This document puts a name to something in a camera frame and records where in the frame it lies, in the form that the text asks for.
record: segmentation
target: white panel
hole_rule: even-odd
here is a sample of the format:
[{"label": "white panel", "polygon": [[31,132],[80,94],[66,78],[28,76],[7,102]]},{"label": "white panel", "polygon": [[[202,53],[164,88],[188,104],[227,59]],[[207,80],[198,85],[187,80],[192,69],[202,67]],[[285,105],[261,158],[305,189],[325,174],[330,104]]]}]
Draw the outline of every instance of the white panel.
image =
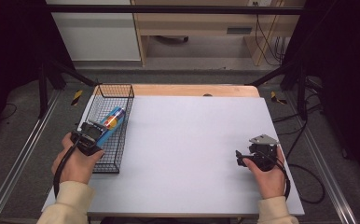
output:
[{"label": "white panel", "polygon": [[[129,0],[47,0],[48,4],[129,5]],[[131,13],[53,13],[73,61],[140,61]]]},{"label": "white panel", "polygon": [[[96,195],[89,212],[131,217],[257,214],[256,181],[238,166],[235,150],[248,152],[248,140],[263,133],[277,139],[263,98],[135,97],[120,174],[92,176]],[[46,206],[50,203],[52,192]],[[287,203],[290,213],[304,214],[293,181]]]}]

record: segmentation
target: sleeve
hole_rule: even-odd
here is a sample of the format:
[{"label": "sleeve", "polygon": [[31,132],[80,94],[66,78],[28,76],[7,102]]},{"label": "sleeve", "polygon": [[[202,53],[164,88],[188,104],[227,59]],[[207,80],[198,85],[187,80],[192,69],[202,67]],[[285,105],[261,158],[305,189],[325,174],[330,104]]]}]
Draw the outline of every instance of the sleeve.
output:
[{"label": "sleeve", "polygon": [[298,224],[297,218],[291,216],[288,213],[288,208],[284,196],[261,200],[258,202],[258,208],[259,208],[258,223]]},{"label": "sleeve", "polygon": [[56,203],[43,211],[37,224],[87,223],[87,211],[93,195],[94,190],[86,184],[75,181],[62,182]]}]

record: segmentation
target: gray carpet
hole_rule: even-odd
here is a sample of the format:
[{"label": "gray carpet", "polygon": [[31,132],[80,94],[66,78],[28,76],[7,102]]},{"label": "gray carpet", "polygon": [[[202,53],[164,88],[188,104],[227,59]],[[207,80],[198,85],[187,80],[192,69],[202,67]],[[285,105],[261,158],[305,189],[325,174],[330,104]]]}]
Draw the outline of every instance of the gray carpet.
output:
[{"label": "gray carpet", "polygon": [[[117,83],[178,83],[178,84],[243,84],[256,80],[265,75],[264,71],[91,71],[84,70],[80,73],[91,79],[101,82]],[[59,103],[45,127],[35,150],[29,158],[20,180],[15,186],[0,218],[38,218],[40,209],[47,198],[48,189],[51,187],[52,175],[50,166],[57,153],[62,150],[60,140],[70,130],[76,127],[83,112],[86,102],[91,94],[91,88],[66,76],[68,86],[62,91]],[[272,118],[291,115],[290,105],[274,103],[270,100],[271,90],[278,90],[275,85],[277,80],[272,80],[262,86],[260,95],[266,98]],[[83,90],[78,105],[71,106],[73,96],[77,90]],[[276,91],[279,99],[285,95]],[[0,186],[9,172],[12,163],[16,160],[22,145],[33,129],[38,115],[38,90],[36,82],[29,83],[14,90],[8,102],[17,106],[17,111],[8,119],[0,122]],[[318,104],[316,97],[310,99],[310,106]],[[3,116],[11,113],[11,106]],[[275,123],[277,133],[289,133],[299,128],[295,119]],[[312,131],[319,148],[324,151],[326,160],[337,178],[340,188],[353,209],[354,215],[360,223],[360,168],[356,161],[344,160],[341,156],[340,146],[330,128],[326,117],[319,111],[310,114],[308,128]],[[280,135],[280,142],[284,152],[291,147],[297,134]],[[315,164],[311,160],[305,139],[301,137],[295,150],[288,160],[290,163],[302,165],[318,175]],[[291,168],[298,190],[303,198],[317,200],[321,189],[315,179],[298,168]],[[301,223],[341,223],[337,211],[329,195],[319,204],[303,203],[305,216],[298,217]],[[246,219],[244,223],[256,222],[255,219]]]}]

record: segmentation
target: floor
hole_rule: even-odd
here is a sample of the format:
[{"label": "floor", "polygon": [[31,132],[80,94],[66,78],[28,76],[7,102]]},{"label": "floor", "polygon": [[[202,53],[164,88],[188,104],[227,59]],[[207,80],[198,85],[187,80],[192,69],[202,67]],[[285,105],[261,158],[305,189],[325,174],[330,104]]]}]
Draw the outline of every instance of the floor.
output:
[{"label": "floor", "polygon": [[[250,83],[263,77],[277,66],[266,63],[259,67],[252,65],[250,55],[241,37],[204,37],[191,36],[183,43],[178,40],[153,38],[148,52],[146,65],[139,63],[76,63],[78,71],[102,82],[119,83],[177,83],[177,84],[234,84]],[[270,63],[275,60],[267,55]],[[50,165],[58,153],[61,138],[68,130],[72,130],[78,123],[83,106],[88,100],[90,88],[79,81],[64,76],[68,85],[58,96],[58,103],[52,111],[49,122],[38,136],[38,141],[27,154],[27,162],[21,167],[18,176],[7,176],[13,171],[12,166],[23,152],[28,136],[34,131],[38,122],[38,91],[37,83],[31,82],[14,90],[8,97],[8,106],[3,111],[0,120],[0,187],[6,178],[17,179],[15,185],[7,189],[5,201],[0,206],[0,223],[35,223],[41,210],[42,203],[47,198],[51,187]],[[273,119],[294,114],[291,102],[295,94],[292,91],[283,92],[278,84],[281,77],[276,77],[258,88],[261,97],[264,97]],[[70,106],[75,92],[84,91],[77,106]],[[281,104],[271,100],[271,92],[276,92],[277,99],[287,100]],[[56,91],[49,91],[55,97]],[[319,98],[312,91],[308,106],[318,105]],[[318,179],[322,179],[316,162],[312,159],[312,150],[308,132],[324,157],[335,177],[346,203],[360,223],[360,168],[356,161],[345,160],[341,156],[340,145],[336,140],[328,121],[322,113],[321,107],[311,111],[307,129],[298,140],[296,149],[288,160],[295,165],[302,165],[312,171]],[[303,121],[297,118],[284,122],[275,122],[276,132],[281,144],[287,150],[295,142],[300,125]],[[301,197],[305,201],[316,201],[322,196],[322,188],[316,178],[297,167],[291,168]],[[326,196],[320,203],[303,203],[305,216],[298,217],[301,223],[352,223],[340,219],[338,210],[333,202],[335,195],[326,191]],[[228,220],[191,220],[191,222],[226,223]],[[137,219],[128,219],[125,223],[140,223]],[[254,223],[255,218],[246,219],[243,223]]]}]

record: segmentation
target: gray floor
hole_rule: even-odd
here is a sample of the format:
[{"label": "gray floor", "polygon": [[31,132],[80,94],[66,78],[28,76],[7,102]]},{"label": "gray floor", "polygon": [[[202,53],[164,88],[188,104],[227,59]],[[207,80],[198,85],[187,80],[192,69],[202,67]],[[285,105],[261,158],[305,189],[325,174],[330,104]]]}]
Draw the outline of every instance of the gray floor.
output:
[{"label": "gray floor", "polygon": [[[274,68],[270,65],[253,67],[247,52],[239,49],[245,49],[241,38],[212,39],[200,36],[191,37],[187,43],[153,39],[145,67],[140,64],[112,63],[115,66],[119,65],[120,69],[113,71],[107,67],[107,63],[79,63],[78,69],[87,77],[98,78],[101,82],[242,85],[264,76]],[[0,215],[2,223],[6,223],[4,222],[6,218],[26,218],[34,223],[33,219],[40,215],[40,209],[47,198],[47,191],[51,187],[50,165],[61,150],[60,139],[76,127],[75,124],[79,122],[91,92],[91,88],[79,81],[69,76],[65,78],[68,85],[61,92],[59,102],[44,132],[7,199]],[[277,77],[259,88],[260,95],[266,98],[273,119],[294,113],[290,105],[282,105],[270,100],[271,91],[276,91],[279,99],[294,94],[291,91],[281,92],[277,86],[279,82],[280,77]],[[80,89],[84,90],[80,102],[76,106],[71,106],[70,102],[75,92]],[[309,106],[319,104],[317,97],[312,97],[309,101]],[[37,82],[31,82],[14,90],[8,97],[8,102],[16,105],[17,111],[11,117],[0,121],[0,186],[37,122],[39,107]],[[11,114],[13,109],[14,106],[9,105],[2,116]],[[310,113],[307,127],[311,130],[320,150],[324,152],[329,167],[360,223],[360,168],[357,162],[342,158],[340,145],[326,117],[319,111]],[[288,133],[298,128],[296,119],[275,123],[277,133]],[[296,136],[296,133],[280,135],[284,152],[291,147]],[[318,175],[304,136],[299,139],[288,161],[302,165]],[[313,177],[297,168],[291,168],[291,172],[303,198],[312,201],[319,198],[321,189]],[[330,195],[326,195],[319,204],[303,203],[303,206],[306,215],[298,217],[302,223],[341,223]],[[27,223],[24,219],[17,220],[20,223]],[[250,218],[244,223],[255,221],[254,218]]]}]

